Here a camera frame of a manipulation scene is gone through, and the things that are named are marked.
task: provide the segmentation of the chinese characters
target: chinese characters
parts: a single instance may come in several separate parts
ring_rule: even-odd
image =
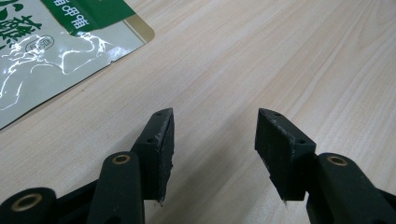
[[[36,29],[41,29],[42,24],[32,21],[32,16],[8,18],[8,11],[16,12],[23,9],[19,0],[0,0],[0,37],[6,44],[0,42],[0,50],[8,45],[10,48],[17,43],[19,38],[29,35]]]
[[[69,3],[69,0],[55,0],[53,3],[57,7],[62,6],[62,11],[64,11],[65,16],[76,16],[76,19],[72,21],[72,24],[76,29],[89,24],[88,21],[84,19],[84,16],[79,14],[77,8],[65,6],[66,3]]]

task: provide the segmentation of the screw hole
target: screw hole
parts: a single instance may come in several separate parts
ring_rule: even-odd
[[[30,208],[33,208],[38,203],[41,202],[43,196],[38,193],[28,194],[21,198],[19,198],[14,204],[11,206],[11,210],[14,212],[23,212]]]
[[[130,159],[131,157],[128,155],[118,155],[115,158],[113,158],[112,162],[116,165],[120,165],[128,162]]]
[[[339,166],[346,166],[347,165],[347,161],[340,158],[340,157],[336,157],[336,156],[330,156],[327,158],[327,160],[335,165],[339,165]]]
[[[120,223],[121,223],[121,218],[119,217],[110,217],[105,222],[105,224],[120,224]]]

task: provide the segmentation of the wooden table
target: wooden table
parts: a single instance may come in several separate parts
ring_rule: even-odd
[[[126,2],[156,37],[0,132],[1,202],[93,181],[166,107],[175,167],[147,223],[309,223],[254,150],[259,107],[396,193],[395,1]]]

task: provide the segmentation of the shiny plastic wrapper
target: shiny plastic wrapper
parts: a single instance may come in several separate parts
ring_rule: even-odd
[[[32,0],[0,0],[0,34],[0,129],[154,37],[135,14],[72,36]]]

